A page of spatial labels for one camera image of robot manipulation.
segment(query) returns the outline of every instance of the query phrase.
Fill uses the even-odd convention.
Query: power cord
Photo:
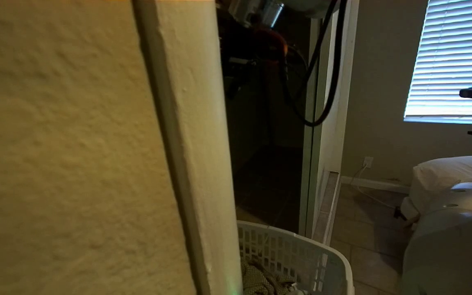
[[[320,117],[315,121],[307,121],[305,116],[302,115],[298,109],[296,108],[296,104],[294,101],[298,100],[298,98],[304,92],[304,89],[307,88],[307,84],[309,82],[309,77],[313,72],[313,69],[316,65],[316,61],[320,57],[320,51],[322,50],[322,42],[324,39],[325,31],[329,26],[330,19],[333,16],[334,7],[336,6],[338,0],[332,0],[329,4],[329,8],[327,8],[327,12],[324,17],[324,21],[320,26],[320,35],[318,36],[318,40],[316,41],[316,47],[313,51],[313,56],[311,56],[311,62],[309,63],[309,68],[307,69],[307,73],[305,74],[304,80],[302,85],[298,88],[298,91],[295,93],[294,98],[290,95],[290,90],[287,86],[287,62],[285,56],[283,54],[279,55],[279,80],[281,82],[281,88],[283,90],[283,95],[285,100],[293,109],[296,117],[309,127],[316,127],[324,122],[324,120],[329,116],[329,112],[331,107],[333,106],[333,102],[335,99],[336,89],[338,87],[338,79],[340,74],[340,64],[341,64],[341,43],[343,38],[343,26],[345,23],[345,11],[347,8],[347,0],[341,0],[340,6],[338,9],[338,21],[336,24],[336,37],[335,37],[335,49],[334,49],[334,59],[333,59],[333,73],[331,76],[330,86],[329,86],[329,96],[327,102],[324,106],[324,110]]]
[[[360,168],[358,171],[356,171],[356,173],[352,176],[350,185],[352,185],[354,188],[356,188],[356,190],[357,190],[359,193],[364,194],[365,196],[368,196],[369,198],[375,200],[376,202],[378,202],[378,203],[380,203],[380,204],[382,204],[382,205],[384,205],[384,206],[386,206],[386,207],[388,207],[388,208],[395,209],[395,206],[391,206],[391,205],[389,205],[389,204],[387,204],[387,203],[384,203],[384,202],[380,201],[379,199],[377,199],[377,198],[375,198],[375,197],[369,195],[368,193],[362,191],[358,185],[354,185],[354,184],[353,184],[353,183],[354,183],[354,179],[356,178],[356,175],[358,174],[358,172],[360,172],[360,173],[358,174],[358,178],[360,178],[360,176],[362,176],[362,173],[365,171],[366,168],[367,168],[367,166],[362,166],[362,168]]]

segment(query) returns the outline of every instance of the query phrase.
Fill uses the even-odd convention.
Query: tile floor
[[[302,149],[264,146],[234,175],[236,218],[298,232]]]
[[[361,188],[365,193],[399,205],[404,194]],[[398,294],[402,257],[410,233],[393,209],[376,203],[343,184],[338,198],[330,246],[351,264],[356,295]]]

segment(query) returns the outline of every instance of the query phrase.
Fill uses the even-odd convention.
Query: electrical outlet
[[[371,168],[373,160],[374,160],[373,157],[364,157],[362,167]]]

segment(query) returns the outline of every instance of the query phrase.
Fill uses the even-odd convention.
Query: white blinds
[[[429,0],[405,121],[472,123],[472,0]]]

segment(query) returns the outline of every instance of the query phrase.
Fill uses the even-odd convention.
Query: white wall
[[[427,0],[360,2],[342,172],[409,185],[412,167],[439,157],[472,155],[471,125],[404,123],[403,113]]]
[[[130,2],[0,0],[0,294],[194,294]]]

